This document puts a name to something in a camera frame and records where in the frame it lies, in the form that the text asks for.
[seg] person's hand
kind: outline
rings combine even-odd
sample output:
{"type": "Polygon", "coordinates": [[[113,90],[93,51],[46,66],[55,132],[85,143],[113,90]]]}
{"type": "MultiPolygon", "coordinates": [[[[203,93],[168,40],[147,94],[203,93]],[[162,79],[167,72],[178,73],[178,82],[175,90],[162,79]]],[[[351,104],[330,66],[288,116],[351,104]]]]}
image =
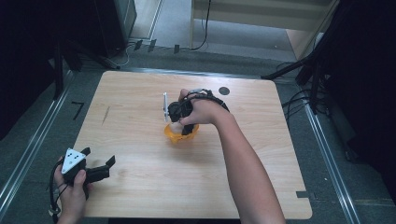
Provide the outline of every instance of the person's hand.
{"type": "MultiPolygon", "coordinates": [[[[183,99],[189,93],[188,90],[181,90],[179,101],[183,99]]],[[[181,118],[179,120],[180,124],[208,124],[212,123],[216,125],[218,119],[225,116],[230,116],[230,112],[225,110],[221,105],[216,102],[205,100],[205,99],[193,99],[191,100],[193,110],[191,114],[186,118],[181,118]]]]}
{"type": "Polygon", "coordinates": [[[55,171],[55,182],[61,194],[62,213],[58,223],[78,223],[85,212],[85,193],[83,184],[86,179],[85,170],[80,170],[74,180],[74,186],[67,186],[64,183],[64,176],[61,173],[62,165],[59,165],[55,171]]]}

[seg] gray floor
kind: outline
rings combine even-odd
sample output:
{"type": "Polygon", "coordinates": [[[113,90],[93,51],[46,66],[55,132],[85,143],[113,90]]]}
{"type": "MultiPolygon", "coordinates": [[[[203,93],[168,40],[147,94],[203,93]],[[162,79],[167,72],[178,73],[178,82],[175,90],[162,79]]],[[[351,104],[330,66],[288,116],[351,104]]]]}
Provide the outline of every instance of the gray floor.
{"type": "MultiPolygon", "coordinates": [[[[164,0],[163,9],[171,8],[166,4],[172,2],[175,1],[164,0]]],[[[160,17],[159,22],[167,21],[169,25],[173,24],[164,19],[165,14],[162,13],[161,16],[163,18],[160,17]]],[[[249,46],[244,46],[243,50],[239,51],[243,51],[243,55],[235,55],[238,51],[227,52],[226,49],[229,46],[236,45],[236,48],[239,47],[231,39],[221,39],[222,33],[216,34],[215,29],[210,32],[210,38],[208,38],[210,48],[216,45],[215,42],[220,43],[219,48],[214,50],[215,52],[208,50],[205,52],[181,51],[179,54],[174,54],[173,46],[175,44],[182,46],[183,43],[187,43],[182,42],[186,41],[186,36],[185,32],[181,32],[181,30],[175,32],[175,29],[172,32],[173,35],[166,33],[169,30],[171,29],[157,24],[153,35],[154,38],[157,38],[157,47],[154,51],[149,52],[148,46],[142,46],[139,50],[130,48],[128,50],[129,62],[122,66],[121,70],[133,71],[136,68],[149,68],[162,69],[161,71],[151,70],[155,72],[177,70],[185,73],[189,73],[189,71],[210,73],[210,76],[216,76],[215,73],[222,73],[230,74],[231,77],[259,78],[260,75],[275,72],[277,66],[283,62],[292,60],[292,58],[288,58],[291,55],[291,49],[288,47],[290,43],[287,39],[281,37],[282,31],[279,30],[272,34],[279,34],[280,37],[273,37],[268,34],[268,39],[262,39],[263,48],[267,50],[265,57],[253,56],[255,53],[249,53],[249,49],[252,49],[249,46]],[[167,38],[160,38],[159,34],[167,36],[167,38]],[[272,41],[275,39],[281,42],[276,42],[276,45],[284,48],[277,53],[271,51],[278,50],[271,48],[274,45],[272,41]],[[220,46],[223,44],[223,40],[227,44],[224,44],[224,49],[221,51],[220,46]]],[[[111,60],[116,63],[124,63],[127,61],[127,56],[121,53],[111,60]]],[[[40,143],[36,154],[33,155],[30,169],[7,208],[5,216],[1,220],[2,223],[50,223],[50,216],[47,212],[49,196],[46,191],[50,169],[59,156],[64,154],[65,149],[74,145],[96,86],[104,71],[105,69],[97,63],[84,60],[81,72],[73,73],[72,77],[74,79],[70,82],[70,88],[64,97],[64,103],[60,107],[56,118],[54,118],[47,135],[40,143]],[[76,115],[78,107],[71,103],[73,101],[85,103],[76,120],[73,120],[73,117],[76,115]]],[[[282,103],[287,102],[294,93],[300,90],[300,87],[296,86],[293,80],[297,73],[298,71],[293,71],[275,80],[282,103]]],[[[35,130],[53,103],[51,100],[53,93],[54,87],[52,85],[40,95],[8,136],[0,142],[2,151],[0,163],[4,167],[0,173],[1,186],[4,186],[11,177],[21,155],[33,139],[35,130]]],[[[356,206],[361,223],[396,223],[396,207],[392,203],[379,174],[367,164],[355,164],[347,161],[343,144],[332,126],[332,118],[318,115],[318,119],[336,164],[346,182],[352,201],[356,206]]],[[[288,220],[288,223],[347,223],[331,176],[323,160],[317,138],[304,110],[290,118],[290,136],[309,194],[313,216],[308,220],[288,220]]],[[[85,218],[83,223],[107,223],[107,219],[85,218]]]]}

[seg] human hand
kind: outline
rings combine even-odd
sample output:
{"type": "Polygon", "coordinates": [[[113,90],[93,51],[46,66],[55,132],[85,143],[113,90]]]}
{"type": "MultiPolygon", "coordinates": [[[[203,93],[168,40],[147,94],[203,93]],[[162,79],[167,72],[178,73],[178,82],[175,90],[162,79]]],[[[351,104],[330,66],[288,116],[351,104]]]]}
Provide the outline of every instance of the human hand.
{"type": "Polygon", "coordinates": [[[85,192],[83,189],[84,181],[87,177],[85,170],[80,170],[74,180],[73,187],[64,183],[64,176],[61,173],[62,165],[55,170],[55,182],[61,194],[62,213],[58,223],[78,223],[85,213],[85,192]]]}
{"type": "MultiPolygon", "coordinates": [[[[181,90],[178,100],[182,100],[189,93],[188,90],[181,90]]],[[[218,120],[225,116],[230,116],[230,112],[225,110],[221,105],[216,102],[205,100],[205,99],[193,99],[191,100],[193,110],[191,114],[186,118],[181,118],[179,120],[180,124],[208,124],[217,123],[218,120]]]]}

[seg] forearm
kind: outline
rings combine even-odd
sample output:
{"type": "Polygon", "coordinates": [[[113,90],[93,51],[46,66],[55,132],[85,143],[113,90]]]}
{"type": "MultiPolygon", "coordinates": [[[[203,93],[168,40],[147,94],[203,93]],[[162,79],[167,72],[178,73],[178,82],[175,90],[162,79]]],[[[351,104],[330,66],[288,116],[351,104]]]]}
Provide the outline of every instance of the forearm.
{"type": "Polygon", "coordinates": [[[219,131],[230,190],[241,221],[284,222],[268,174],[233,115],[223,115],[214,124],[219,131]]]}

